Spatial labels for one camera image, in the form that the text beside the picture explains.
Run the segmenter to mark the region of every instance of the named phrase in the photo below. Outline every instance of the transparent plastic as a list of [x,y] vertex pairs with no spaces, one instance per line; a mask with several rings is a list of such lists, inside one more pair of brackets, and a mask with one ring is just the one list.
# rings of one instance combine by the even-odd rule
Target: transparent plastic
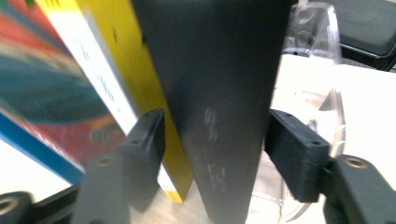
[[[331,143],[331,156],[343,152],[346,137],[342,97],[333,80],[341,58],[338,36],[332,6],[293,6],[272,102],[273,109],[291,113]],[[257,200],[278,205],[277,222],[297,219],[310,205],[294,201],[265,153],[252,196]],[[254,203],[250,210],[254,213]]]

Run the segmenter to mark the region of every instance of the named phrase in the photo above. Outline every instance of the blue book edge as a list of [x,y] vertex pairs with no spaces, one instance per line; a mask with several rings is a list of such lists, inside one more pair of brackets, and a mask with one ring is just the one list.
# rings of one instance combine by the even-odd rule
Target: blue book edge
[[66,158],[44,145],[3,114],[0,114],[0,138],[72,185],[79,183],[84,176],[82,171]]

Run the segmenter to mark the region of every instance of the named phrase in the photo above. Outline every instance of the table surface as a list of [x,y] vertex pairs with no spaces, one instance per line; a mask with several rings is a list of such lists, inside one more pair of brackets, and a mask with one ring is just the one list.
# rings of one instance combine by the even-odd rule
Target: table surface
[[[293,78],[312,72],[328,72],[321,63],[312,63],[306,58],[283,56],[279,67],[278,81],[286,80],[293,84]],[[396,189],[396,150],[392,144],[393,129],[396,127],[396,74],[380,72],[350,65],[338,65],[332,71],[338,90],[344,101],[346,117],[346,149],[345,153],[362,157],[373,163],[380,173]],[[7,175],[7,184],[0,188],[0,193],[12,190],[28,190],[35,195],[37,201],[50,196],[57,190],[67,187],[67,183],[59,177],[46,173],[45,169],[27,168],[29,161],[18,158],[18,153],[9,151],[1,155],[0,175],[6,170],[13,170]],[[183,204],[170,203],[159,190],[154,203],[145,214],[131,211],[133,223],[212,223],[205,213],[195,183]],[[250,215],[247,223],[277,223],[279,206],[277,203],[252,197]],[[321,203],[312,205],[300,218],[290,223],[324,223]]]

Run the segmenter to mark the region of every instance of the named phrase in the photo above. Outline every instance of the metal screw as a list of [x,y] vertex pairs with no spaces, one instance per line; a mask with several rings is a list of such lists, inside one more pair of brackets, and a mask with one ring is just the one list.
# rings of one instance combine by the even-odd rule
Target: metal screw
[[96,165],[104,167],[104,166],[108,166],[109,164],[111,164],[111,162],[113,162],[113,158],[106,156],[106,157],[102,157],[101,159],[97,160]]
[[0,200],[0,216],[16,208],[18,203],[19,203],[18,199],[14,197],[9,197]]
[[369,167],[366,162],[361,161],[359,159],[354,159],[354,158],[347,158],[345,159],[345,163],[348,164],[349,166],[358,168],[358,169],[366,169]]

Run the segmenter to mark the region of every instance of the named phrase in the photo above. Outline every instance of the book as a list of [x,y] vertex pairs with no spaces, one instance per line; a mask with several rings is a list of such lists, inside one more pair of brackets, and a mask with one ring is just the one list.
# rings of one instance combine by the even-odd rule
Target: book
[[[53,34],[55,31],[53,28],[51,29],[50,23],[39,7],[27,7],[23,0],[10,0],[6,4],[0,4],[0,12],[7,16],[9,20],[13,20],[14,23],[16,22],[18,25],[23,26],[29,33],[35,35],[36,38],[40,38],[53,49],[68,53],[59,36]],[[12,28],[10,30],[7,29],[7,31],[15,34]]]
[[117,149],[125,135],[73,57],[3,12],[2,115],[80,170],[94,156]]
[[62,40],[125,133],[138,117],[165,110],[166,150],[158,180],[171,202],[182,203],[192,172],[127,0],[38,0]]

